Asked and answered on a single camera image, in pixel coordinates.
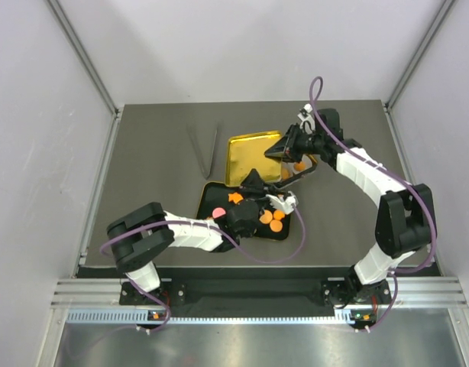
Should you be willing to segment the gold tin lid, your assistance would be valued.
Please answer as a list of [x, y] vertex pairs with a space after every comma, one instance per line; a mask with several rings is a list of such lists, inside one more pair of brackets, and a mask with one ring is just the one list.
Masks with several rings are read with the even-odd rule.
[[282, 138], [279, 131], [258, 132], [238, 135], [228, 139], [225, 184], [237, 187], [255, 169], [268, 183], [281, 178], [281, 163], [267, 158], [264, 153]]

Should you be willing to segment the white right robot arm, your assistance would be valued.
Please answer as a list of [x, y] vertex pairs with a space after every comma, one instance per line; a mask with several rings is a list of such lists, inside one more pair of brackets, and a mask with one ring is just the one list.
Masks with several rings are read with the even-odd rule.
[[385, 174], [357, 141], [344, 138], [336, 109], [312, 111], [306, 106], [298, 116], [300, 122], [291, 125], [264, 155], [285, 163], [299, 163], [305, 155], [317, 155], [376, 205], [376, 242], [344, 278], [343, 303], [365, 302], [390, 270], [431, 244], [436, 233], [430, 223], [434, 218], [431, 189]]

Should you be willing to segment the metal serving tongs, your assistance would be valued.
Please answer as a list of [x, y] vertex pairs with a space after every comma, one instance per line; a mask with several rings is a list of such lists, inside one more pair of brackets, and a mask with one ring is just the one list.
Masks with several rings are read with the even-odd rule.
[[218, 136], [222, 130], [222, 120], [215, 120], [213, 125], [186, 125], [186, 133], [198, 164], [199, 172], [205, 180], [212, 176], [215, 155], [218, 149]]

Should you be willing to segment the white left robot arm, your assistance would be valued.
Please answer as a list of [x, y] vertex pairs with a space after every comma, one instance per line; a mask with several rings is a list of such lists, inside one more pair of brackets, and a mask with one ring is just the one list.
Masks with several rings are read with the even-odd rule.
[[163, 296], [163, 285], [154, 259], [168, 248], [214, 253], [235, 248], [260, 226], [267, 189], [259, 173], [251, 170], [238, 189], [241, 201], [211, 219], [175, 216], [158, 202], [148, 203], [110, 224], [100, 251], [109, 248], [118, 271], [136, 284], [138, 296], [155, 303]]

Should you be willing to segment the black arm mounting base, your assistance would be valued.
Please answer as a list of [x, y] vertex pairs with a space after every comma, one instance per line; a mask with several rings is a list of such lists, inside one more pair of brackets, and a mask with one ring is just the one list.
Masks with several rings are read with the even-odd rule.
[[158, 289], [144, 291], [129, 282], [121, 286], [121, 305], [146, 305], [158, 301], [174, 307], [199, 306], [203, 300], [210, 307], [238, 309], [244, 304], [252, 307], [257, 301], [288, 304], [307, 300], [317, 307], [334, 307], [353, 302], [366, 302], [388, 289], [385, 281], [356, 291], [343, 280], [330, 281], [312, 278], [247, 278], [247, 279], [173, 279]]

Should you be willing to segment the dark square cookie tin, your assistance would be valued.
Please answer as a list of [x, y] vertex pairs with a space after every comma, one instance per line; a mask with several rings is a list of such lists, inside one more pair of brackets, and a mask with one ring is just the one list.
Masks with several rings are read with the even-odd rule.
[[282, 161], [280, 179], [274, 185], [280, 189], [286, 188], [314, 172], [317, 165], [317, 159], [310, 154], [304, 154], [300, 162]]

